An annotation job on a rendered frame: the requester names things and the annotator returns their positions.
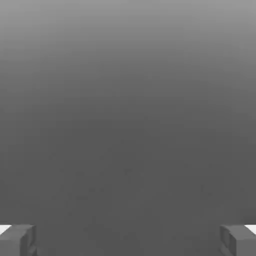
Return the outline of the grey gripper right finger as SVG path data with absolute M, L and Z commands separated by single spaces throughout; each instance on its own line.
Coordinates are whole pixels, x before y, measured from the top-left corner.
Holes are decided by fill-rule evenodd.
M 223 256 L 256 256 L 256 224 L 221 225 L 219 235 Z

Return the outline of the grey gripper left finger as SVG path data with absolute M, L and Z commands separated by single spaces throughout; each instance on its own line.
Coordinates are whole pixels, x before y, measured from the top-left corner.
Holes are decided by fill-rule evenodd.
M 0 224 L 0 256 L 37 256 L 37 227 Z

